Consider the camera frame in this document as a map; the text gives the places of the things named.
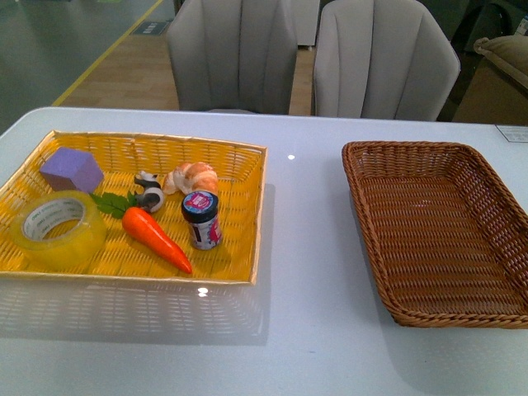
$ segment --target purple sponge block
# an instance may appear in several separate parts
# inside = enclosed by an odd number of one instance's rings
[[[91,153],[60,147],[42,167],[40,174],[54,191],[93,192],[103,179]]]

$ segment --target carrot leaves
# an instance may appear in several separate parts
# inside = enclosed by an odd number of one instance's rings
[[[90,197],[102,213],[109,214],[114,219],[122,219],[127,209],[137,205],[135,196],[130,191],[128,191],[127,196],[104,192],[101,196],[90,194]]]

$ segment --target yellow floor line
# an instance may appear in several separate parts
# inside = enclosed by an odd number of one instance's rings
[[[69,97],[73,91],[75,91],[75,89],[90,75],[91,72],[93,72],[93,70],[99,66],[99,64],[109,55],[111,54],[111,52],[113,50],[116,49],[116,47],[121,44],[121,42],[126,39],[130,33],[132,33],[136,27],[139,26],[139,24],[141,24],[141,22],[143,22],[151,13],[152,11],[154,11],[156,9],[157,6],[159,6],[161,3],[163,2],[163,0],[157,0],[152,6],[151,8],[149,8],[141,17],[140,19],[138,19],[119,39],[117,39],[117,41],[112,44],[99,58],[97,58],[97,60],[90,65],[89,68],[86,69],[86,71],[81,74],[81,76],[75,80],[75,82],[69,86],[69,88],[64,91],[64,93],[57,98],[57,100],[55,100],[51,106],[60,106],[61,103],[67,98]]]

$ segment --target small jar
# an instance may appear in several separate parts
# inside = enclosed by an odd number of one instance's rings
[[[218,196],[208,191],[193,191],[181,203],[183,218],[189,224],[192,245],[209,250],[222,239],[218,221]]]

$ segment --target toy croissant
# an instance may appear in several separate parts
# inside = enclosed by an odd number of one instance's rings
[[[176,191],[187,195],[198,190],[218,195],[218,176],[207,163],[183,163],[163,179],[163,192],[167,195]]]

